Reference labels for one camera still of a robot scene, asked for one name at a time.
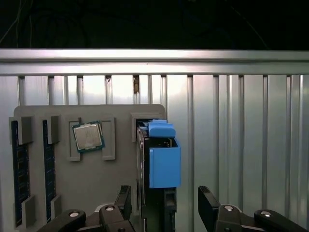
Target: blue clip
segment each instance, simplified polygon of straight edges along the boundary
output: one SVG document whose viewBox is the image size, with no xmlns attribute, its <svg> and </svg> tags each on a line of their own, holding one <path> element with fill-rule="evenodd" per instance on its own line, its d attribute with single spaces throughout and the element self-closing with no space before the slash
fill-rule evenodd
<svg viewBox="0 0 309 232">
<path fill-rule="evenodd" d="M 177 188 L 181 183 L 181 149 L 175 147 L 150 148 L 149 187 Z"/>
<path fill-rule="evenodd" d="M 153 120 L 148 124 L 148 136 L 154 138 L 175 138 L 176 131 L 173 124 L 166 120 Z"/>
</svg>

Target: dark background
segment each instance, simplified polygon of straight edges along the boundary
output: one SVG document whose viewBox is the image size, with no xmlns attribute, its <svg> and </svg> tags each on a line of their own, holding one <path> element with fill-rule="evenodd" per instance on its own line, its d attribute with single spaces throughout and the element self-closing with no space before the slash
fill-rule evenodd
<svg viewBox="0 0 309 232">
<path fill-rule="evenodd" d="M 0 1 L 0 39 L 16 20 L 19 4 Z M 21 0 L 23 4 L 18 36 L 15 23 L 0 47 L 309 50 L 307 1 Z"/>
</svg>

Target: cpu processor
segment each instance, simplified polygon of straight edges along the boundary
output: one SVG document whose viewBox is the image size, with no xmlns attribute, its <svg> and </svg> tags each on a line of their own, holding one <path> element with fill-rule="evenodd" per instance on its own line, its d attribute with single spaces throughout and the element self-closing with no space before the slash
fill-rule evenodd
<svg viewBox="0 0 309 232">
<path fill-rule="evenodd" d="M 72 129 L 78 152 L 88 152 L 105 147 L 100 121 L 75 125 Z"/>
</svg>

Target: corrugated metal wall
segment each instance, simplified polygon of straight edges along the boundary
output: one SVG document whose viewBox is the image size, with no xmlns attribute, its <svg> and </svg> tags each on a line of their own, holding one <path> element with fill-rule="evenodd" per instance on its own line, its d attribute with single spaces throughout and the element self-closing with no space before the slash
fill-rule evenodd
<svg viewBox="0 0 309 232">
<path fill-rule="evenodd" d="M 269 208 L 307 227 L 309 76 L 0 77 L 4 231 L 13 231 L 8 117 L 18 105 L 162 104 L 182 147 L 177 231 L 206 231 L 197 187 L 252 214 Z"/>
</svg>

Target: metal screw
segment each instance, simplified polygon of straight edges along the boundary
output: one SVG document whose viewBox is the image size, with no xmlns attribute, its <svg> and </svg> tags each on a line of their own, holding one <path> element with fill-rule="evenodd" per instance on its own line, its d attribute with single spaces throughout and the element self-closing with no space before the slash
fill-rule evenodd
<svg viewBox="0 0 309 232">
<path fill-rule="evenodd" d="M 70 217 L 71 217 L 71 218 L 76 217 L 76 216 L 78 216 L 78 215 L 79 215 L 79 213 L 77 213 L 77 212 L 70 213 Z"/>
<path fill-rule="evenodd" d="M 271 216 L 271 213 L 267 212 L 267 211 L 262 211 L 261 214 L 264 215 L 267 218 Z"/>
<path fill-rule="evenodd" d="M 105 208 L 106 211 L 113 211 L 114 210 L 114 206 L 107 206 Z"/>
<path fill-rule="evenodd" d="M 227 205 L 227 206 L 224 206 L 224 209 L 226 209 L 227 211 L 232 211 L 232 210 L 233 210 L 233 207 Z"/>
</svg>

